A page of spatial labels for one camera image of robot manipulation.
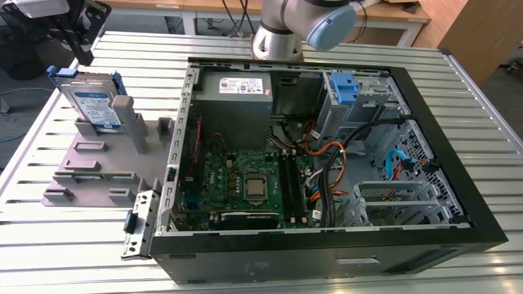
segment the motherboard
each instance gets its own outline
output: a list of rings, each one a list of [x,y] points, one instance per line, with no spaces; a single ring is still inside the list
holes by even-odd
[[[303,182],[311,158],[292,152],[207,152],[201,188],[185,191],[191,230],[309,228]]]

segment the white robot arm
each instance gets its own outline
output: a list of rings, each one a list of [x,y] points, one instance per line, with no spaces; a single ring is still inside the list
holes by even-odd
[[[349,0],[265,0],[252,53],[259,59],[293,61],[301,40],[316,50],[343,41],[356,19]]]

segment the ram slot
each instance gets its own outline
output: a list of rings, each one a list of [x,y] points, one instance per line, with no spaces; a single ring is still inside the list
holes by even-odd
[[[279,167],[279,186],[281,191],[281,201],[284,203],[284,219],[289,222],[293,216],[292,196],[288,181],[288,154],[280,154],[277,158]]]
[[[296,157],[289,156],[287,160],[287,172],[288,172],[288,187],[289,194],[292,199],[292,210],[293,217],[296,222],[301,222],[301,218],[304,217],[303,211],[303,195],[301,195],[301,186],[300,186],[300,173],[296,164]]]

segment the power supply label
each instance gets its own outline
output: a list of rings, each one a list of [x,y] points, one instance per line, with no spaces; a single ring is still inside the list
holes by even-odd
[[[75,99],[91,123],[103,129],[117,129],[121,125],[111,99],[105,93],[75,92]]]
[[[220,94],[263,94],[260,78],[221,78]]]

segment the black cable clip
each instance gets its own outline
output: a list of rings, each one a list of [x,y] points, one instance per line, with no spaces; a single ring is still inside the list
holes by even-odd
[[[413,115],[400,115],[400,118],[403,118],[404,120],[416,119]]]
[[[415,170],[415,165],[416,165],[415,159],[412,159],[412,158],[401,159],[401,168],[405,171],[412,172]]]
[[[436,163],[433,160],[427,161],[425,164],[423,164],[421,170],[425,173],[435,173],[437,170],[440,170],[441,166],[439,163]]]

